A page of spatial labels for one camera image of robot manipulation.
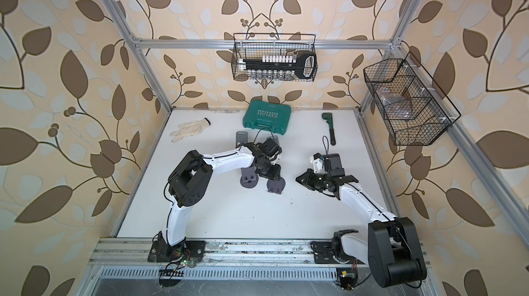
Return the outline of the purple phone stand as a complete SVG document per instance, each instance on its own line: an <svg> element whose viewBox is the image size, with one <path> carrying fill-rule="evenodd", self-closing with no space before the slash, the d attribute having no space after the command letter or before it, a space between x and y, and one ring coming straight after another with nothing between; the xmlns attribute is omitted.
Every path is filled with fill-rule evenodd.
<svg viewBox="0 0 529 296"><path fill-rule="evenodd" d="M253 189L258 184L259 177L255 167L241 169L240 184L246 189Z"/></svg>
<svg viewBox="0 0 529 296"><path fill-rule="evenodd" d="M283 190L285 189L285 186L286 182L283 178L279 178L278 180L267 181L267 191L269 193L281 195Z"/></svg>

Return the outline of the black phone stand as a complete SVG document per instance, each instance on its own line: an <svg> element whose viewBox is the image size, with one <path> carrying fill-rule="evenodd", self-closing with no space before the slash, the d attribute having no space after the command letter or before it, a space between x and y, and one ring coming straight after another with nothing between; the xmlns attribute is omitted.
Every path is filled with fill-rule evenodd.
<svg viewBox="0 0 529 296"><path fill-rule="evenodd" d="M279 141L278 136L269 136L269 137L267 137L267 139L273 139L275 144L277 144L277 146L280 145L280 141Z"/></svg>
<svg viewBox="0 0 529 296"><path fill-rule="evenodd" d="M247 132L236 132L236 148L241 147L243 144L248 142L249 135Z"/></svg>

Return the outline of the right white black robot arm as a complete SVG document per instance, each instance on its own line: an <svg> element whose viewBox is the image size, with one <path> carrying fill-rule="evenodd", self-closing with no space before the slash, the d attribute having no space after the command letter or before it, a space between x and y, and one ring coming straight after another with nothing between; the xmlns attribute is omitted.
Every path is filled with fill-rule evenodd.
<svg viewBox="0 0 529 296"><path fill-rule="evenodd" d="M330 242L313 241L315 262L362 262L382 288L425 280L426 263L413 222L387 211L370 197L358 179L345 173L338 154L317 153L310 161L313 166L296 182L347 205L366 227L365 236L345 229L336 231Z"/></svg>

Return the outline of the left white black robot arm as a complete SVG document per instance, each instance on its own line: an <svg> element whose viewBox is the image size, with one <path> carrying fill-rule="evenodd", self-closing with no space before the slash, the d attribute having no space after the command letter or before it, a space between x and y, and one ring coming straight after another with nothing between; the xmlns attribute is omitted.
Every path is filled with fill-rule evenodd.
<svg viewBox="0 0 529 296"><path fill-rule="evenodd" d="M281 181L278 164L282 149L273 138L242 143L219 154L189 151L168 177L164 196L172 203L164 230L153 238L149 262L177 262L200 258L198 248L186 245L186 228L194 205L203 199L212 177L238 169L252 169L258 178Z"/></svg>

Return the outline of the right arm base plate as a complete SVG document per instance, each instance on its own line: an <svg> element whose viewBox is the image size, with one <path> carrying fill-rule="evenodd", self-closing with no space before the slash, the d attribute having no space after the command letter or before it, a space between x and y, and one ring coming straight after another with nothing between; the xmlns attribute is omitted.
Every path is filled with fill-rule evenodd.
<svg viewBox="0 0 529 296"><path fill-rule="evenodd" d="M364 264L358 258L347 255L342 247L333 241L312 241L310 247L316 264Z"/></svg>

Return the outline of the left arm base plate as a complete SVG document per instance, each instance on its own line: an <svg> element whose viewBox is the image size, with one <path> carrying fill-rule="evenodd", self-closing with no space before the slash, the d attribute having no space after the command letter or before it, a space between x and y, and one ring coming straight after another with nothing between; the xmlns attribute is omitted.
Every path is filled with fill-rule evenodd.
<svg viewBox="0 0 529 296"><path fill-rule="evenodd" d="M201 262L205 254L206 242L185 240L178 245L169 246L164 240L155 240L147 257L148 262L169 263L180 260Z"/></svg>

